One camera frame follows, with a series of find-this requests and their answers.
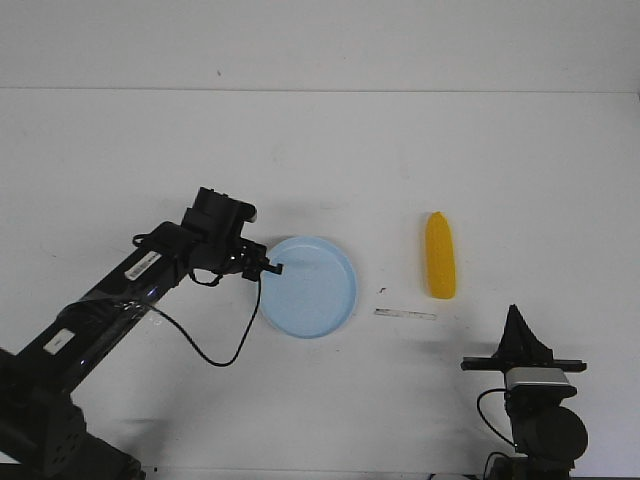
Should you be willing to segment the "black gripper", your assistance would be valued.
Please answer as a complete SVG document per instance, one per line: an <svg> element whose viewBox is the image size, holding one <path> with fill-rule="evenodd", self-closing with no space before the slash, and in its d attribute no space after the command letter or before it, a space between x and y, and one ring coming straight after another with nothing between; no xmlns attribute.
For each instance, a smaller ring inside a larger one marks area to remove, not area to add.
<svg viewBox="0 0 640 480"><path fill-rule="evenodd" d="M250 281L258 281L262 271L281 275L283 264L267 262L264 245L242 237L244 224L256 215L254 205L200 187L180 224L195 235L187 260L190 275L204 270L218 277L241 274Z"/></svg>
<svg viewBox="0 0 640 480"><path fill-rule="evenodd" d="M503 334L494 355L465 356L460 363L460 368L463 371L509 371L520 367L557 368L562 371L587 370L587 363L582 360L528 359L552 357L553 351L537 339L518 307L512 304L508 308Z"/></svg>

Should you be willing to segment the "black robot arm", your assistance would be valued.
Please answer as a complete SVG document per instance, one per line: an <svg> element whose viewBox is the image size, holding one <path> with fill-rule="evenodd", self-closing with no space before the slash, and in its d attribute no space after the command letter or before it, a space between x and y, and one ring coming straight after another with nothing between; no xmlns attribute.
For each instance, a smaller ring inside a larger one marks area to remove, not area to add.
<svg viewBox="0 0 640 480"><path fill-rule="evenodd" d="M581 418L562 405L577 394L568 373L581 373L587 364L557 359L527 325L518 307L510 305L497 350L490 357L465 357L464 371L495 371L502 388L488 389L476 398L476 411L485 425L510 445L514 453L487 455L484 479L569 479L575 461L586 451L588 433ZM484 397L501 393L511 436L499 433L481 406Z"/></svg>
<svg viewBox="0 0 640 480"><path fill-rule="evenodd" d="M157 302L196 271L217 280L279 274L262 244L243 238L256 208L200 188L179 224L134 237L135 250L18 354L1 353L4 479L143 479L139 460L87 430L72 392Z"/></svg>

